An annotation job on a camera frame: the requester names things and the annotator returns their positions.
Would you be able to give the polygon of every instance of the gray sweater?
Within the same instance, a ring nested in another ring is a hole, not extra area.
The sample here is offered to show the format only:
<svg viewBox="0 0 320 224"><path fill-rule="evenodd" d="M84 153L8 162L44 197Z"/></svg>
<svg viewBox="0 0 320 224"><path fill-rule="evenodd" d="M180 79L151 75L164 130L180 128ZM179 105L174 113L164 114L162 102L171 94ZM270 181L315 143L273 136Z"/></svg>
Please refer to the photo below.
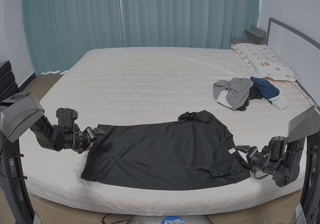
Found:
<svg viewBox="0 0 320 224"><path fill-rule="evenodd" d="M228 90L226 100L233 110L242 106L249 96L253 81L248 78L232 78L231 81L219 80L213 84L213 97L218 99L222 90Z"/></svg>

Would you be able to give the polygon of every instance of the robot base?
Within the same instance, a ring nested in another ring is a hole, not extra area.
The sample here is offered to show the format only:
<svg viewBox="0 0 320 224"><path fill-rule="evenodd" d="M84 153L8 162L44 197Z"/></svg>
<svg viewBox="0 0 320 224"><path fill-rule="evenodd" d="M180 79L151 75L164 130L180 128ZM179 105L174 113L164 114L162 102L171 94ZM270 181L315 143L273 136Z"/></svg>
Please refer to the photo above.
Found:
<svg viewBox="0 0 320 224"><path fill-rule="evenodd" d="M205 215L178 216L177 219L164 220L167 216L133 216L127 224L212 224Z"/></svg>

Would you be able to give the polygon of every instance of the fitted sheet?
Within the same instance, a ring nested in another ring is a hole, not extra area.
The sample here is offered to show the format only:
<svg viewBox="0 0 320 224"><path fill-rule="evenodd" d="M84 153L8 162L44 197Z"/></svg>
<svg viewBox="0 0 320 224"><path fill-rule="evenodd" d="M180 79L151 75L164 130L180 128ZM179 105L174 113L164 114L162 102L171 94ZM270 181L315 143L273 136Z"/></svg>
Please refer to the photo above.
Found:
<svg viewBox="0 0 320 224"><path fill-rule="evenodd" d="M288 122L310 107L290 82L275 82L288 100L286 109L253 99L244 112L232 111L212 96L220 79L250 78L250 68L234 50L199 48L111 48L87 52L41 100L57 123L59 107L78 111L80 129L176 121L186 111L207 110L234 135L236 145L259 150L276 135L286 136ZM67 206L138 215L200 215L249 208L303 186L306 154L296 181L279 188L271 176L248 178L222 187L189 191L145 190L101 184L80 178L87 152L41 148L27 130L20 138L28 191Z"/></svg>

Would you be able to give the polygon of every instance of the floor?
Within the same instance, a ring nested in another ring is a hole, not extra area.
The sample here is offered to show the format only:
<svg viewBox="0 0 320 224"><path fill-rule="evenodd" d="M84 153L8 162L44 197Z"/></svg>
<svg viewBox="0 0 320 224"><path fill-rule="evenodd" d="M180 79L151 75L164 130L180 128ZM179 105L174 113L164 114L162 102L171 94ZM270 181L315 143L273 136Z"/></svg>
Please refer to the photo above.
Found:
<svg viewBox="0 0 320 224"><path fill-rule="evenodd" d="M62 77L57 74L42 74L36 77L25 89L32 91L38 100ZM229 213L207 215L213 224L288 224L291 221L301 190L282 196L261 205ZM92 224L101 223L105 213L80 210L64 206L30 194L30 200L38 211L42 224ZM129 219L130 215L110 214L105 218L106 224L114 221ZM0 223L14 224L14 218L0 189Z"/></svg>

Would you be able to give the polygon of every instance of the white headboard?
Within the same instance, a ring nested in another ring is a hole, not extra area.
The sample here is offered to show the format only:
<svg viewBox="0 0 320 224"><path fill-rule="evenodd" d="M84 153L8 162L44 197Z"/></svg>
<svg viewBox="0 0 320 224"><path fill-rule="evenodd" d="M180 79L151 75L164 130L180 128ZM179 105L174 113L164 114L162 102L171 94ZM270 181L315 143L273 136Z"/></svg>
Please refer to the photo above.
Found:
<svg viewBox="0 0 320 224"><path fill-rule="evenodd" d="M320 44L273 18L269 18L266 44L291 67L299 86L320 105Z"/></svg>

